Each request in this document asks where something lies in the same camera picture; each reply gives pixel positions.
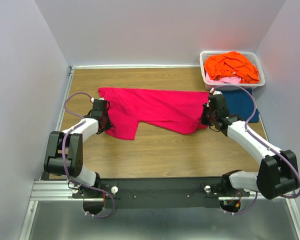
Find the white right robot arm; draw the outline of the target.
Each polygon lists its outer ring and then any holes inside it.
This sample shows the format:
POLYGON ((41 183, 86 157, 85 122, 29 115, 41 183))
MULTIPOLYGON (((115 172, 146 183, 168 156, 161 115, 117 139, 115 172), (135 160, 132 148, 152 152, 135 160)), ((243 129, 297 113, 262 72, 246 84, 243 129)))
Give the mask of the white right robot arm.
POLYGON ((214 109, 203 105, 201 123, 215 127, 240 144, 258 163, 257 172, 234 170, 221 177, 220 191, 231 196, 239 189, 261 193, 272 200, 276 197, 297 198, 300 196, 300 175, 297 157, 291 150, 283 151, 270 144, 238 115, 230 115, 225 108, 214 109))

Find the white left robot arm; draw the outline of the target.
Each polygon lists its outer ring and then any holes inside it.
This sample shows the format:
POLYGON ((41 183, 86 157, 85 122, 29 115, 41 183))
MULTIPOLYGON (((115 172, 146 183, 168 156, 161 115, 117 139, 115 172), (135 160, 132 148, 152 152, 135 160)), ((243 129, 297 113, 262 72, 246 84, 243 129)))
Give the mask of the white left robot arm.
POLYGON ((49 134, 43 168, 48 174, 65 176, 91 198, 110 194, 100 185, 100 175, 84 166, 84 142, 112 127, 107 110, 91 110, 74 126, 49 134))

